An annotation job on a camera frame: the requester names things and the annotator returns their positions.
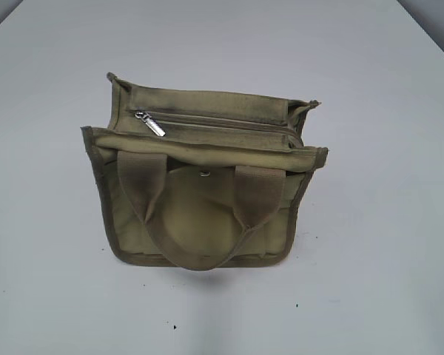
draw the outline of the white table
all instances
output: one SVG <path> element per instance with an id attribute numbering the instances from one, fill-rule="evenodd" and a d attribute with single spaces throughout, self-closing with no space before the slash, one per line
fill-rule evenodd
<path id="1" fill-rule="evenodd" d="M 107 125 L 107 71 L 323 102 L 285 262 L 112 255 L 79 129 Z M 1 354 L 443 355 L 444 54 L 395 1 L 24 1 L 0 26 Z"/>

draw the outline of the fabric strap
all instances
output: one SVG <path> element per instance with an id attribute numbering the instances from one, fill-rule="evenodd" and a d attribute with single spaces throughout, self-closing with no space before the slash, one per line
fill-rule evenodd
<path id="1" fill-rule="evenodd" d="M 217 268 L 232 259 L 254 232 L 276 214 L 286 178 L 284 170 L 236 166 L 233 213 L 242 232 L 227 254 L 203 256 L 181 248 L 155 213 L 164 190 L 167 155 L 119 151 L 117 169 L 121 188 L 153 243 L 170 262 L 197 271 Z"/>

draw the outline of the olive green bag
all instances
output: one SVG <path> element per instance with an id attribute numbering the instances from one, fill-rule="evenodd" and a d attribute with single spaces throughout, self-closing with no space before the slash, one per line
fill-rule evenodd
<path id="1" fill-rule="evenodd" d="M 269 266 L 327 148 L 304 146 L 319 103 L 141 87 L 107 75 L 112 117 L 83 127 L 115 255 L 140 266 Z"/>

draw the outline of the metal zipper pull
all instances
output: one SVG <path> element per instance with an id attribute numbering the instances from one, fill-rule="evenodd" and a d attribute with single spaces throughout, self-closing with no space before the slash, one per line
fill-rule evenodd
<path id="1" fill-rule="evenodd" d="M 135 112 L 135 117 L 143 121 L 158 137 L 163 137 L 166 132 L 153 120 L 153 117 L 146 111 Z"/>

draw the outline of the zipper pocket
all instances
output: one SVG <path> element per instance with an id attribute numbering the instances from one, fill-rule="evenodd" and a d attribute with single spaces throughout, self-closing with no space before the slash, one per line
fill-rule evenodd
<path id="1" fill-rule="evenodd" d="M 238 121 L 224 118 L 212 118 L 207 116 L 179 115 L 165 112 L 130 110 L 140 121 L 143 121 L 157 136 L 164 136 L 165 132 L 158 125 L 159 122 L 174 122 L 177 124 L 194 124 L 201 126 L 216 126 L 222 128 L 247 129 L 261 132 L 277 132 L 293 137 L 298 143 L 303 145 L 302 140 L 289 128 L 273 126 L 271 124 L 256 124 L 246 121 Z"/>

